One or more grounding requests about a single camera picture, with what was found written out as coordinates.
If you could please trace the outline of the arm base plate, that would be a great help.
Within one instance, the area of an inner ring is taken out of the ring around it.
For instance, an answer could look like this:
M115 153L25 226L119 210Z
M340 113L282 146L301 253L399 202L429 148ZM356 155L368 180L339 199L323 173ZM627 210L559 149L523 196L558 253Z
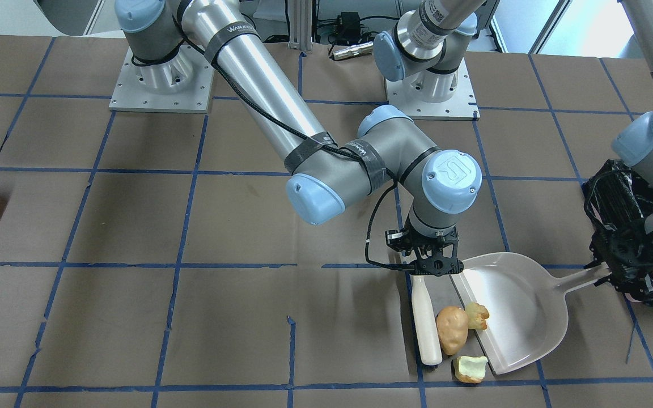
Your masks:
M207 113L215 70L191 46L161 65L138 67L132 50L112 91L112 111L145 113Z
M476 121L481 117L465 59L452 73L423 71L384 84L389 103L412 119Z

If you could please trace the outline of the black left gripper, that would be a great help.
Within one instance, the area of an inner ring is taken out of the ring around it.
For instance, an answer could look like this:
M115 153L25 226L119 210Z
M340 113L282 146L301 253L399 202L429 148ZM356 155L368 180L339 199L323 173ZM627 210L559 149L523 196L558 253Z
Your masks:
M592 261L584 267L589 269L606 263L610 274L595 285L609 282L614 289L630 295L653 294L653 232L645 232L644 222L630 222L617 229L613 224L592 222L595 232L589 250Z

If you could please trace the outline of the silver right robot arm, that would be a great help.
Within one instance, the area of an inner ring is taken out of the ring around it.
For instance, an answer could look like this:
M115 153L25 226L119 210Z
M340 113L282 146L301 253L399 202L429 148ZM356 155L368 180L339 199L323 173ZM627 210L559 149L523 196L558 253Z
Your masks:
M391 104L375 108L360 124L357 139L338 146L243 18L237 1L117 1L115 10L132 64L165 65L189 45L220 73L290 173L287 195L305 222L324 224L391 180L414 202L404 227L386 232L386 243L416 259L386 268L435 276L463 271L456 223L482 183L472 156L440 149Z

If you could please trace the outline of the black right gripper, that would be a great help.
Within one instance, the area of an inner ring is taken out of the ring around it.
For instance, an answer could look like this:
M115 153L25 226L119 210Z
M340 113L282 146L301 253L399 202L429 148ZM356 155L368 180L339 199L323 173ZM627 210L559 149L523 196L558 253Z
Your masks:
M407 271L411 275L454 275L461 274L464 264L457 257L459 236L457 229L452 227L448 232L438 232L427 237L420 234L408 224L401 230L387 230L386 244L396 252L406 255L415 254L415 260L408 264L389 264L389 268L397 271Z

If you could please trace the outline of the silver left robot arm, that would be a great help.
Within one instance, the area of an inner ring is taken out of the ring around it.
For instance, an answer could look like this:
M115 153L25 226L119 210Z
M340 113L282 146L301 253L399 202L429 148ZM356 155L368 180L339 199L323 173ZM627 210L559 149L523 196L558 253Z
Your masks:
M432 70L451 74L463 52L446 44L460 23L474 28L475 1L424 1L391 31L374 39L374 59L388 81ZM653 1L623 1L653 80ZM609 282L633 299L653 304L653 111L635 119L612 142L618 160L583 184L584 211L595 232L593 265L605 262Z

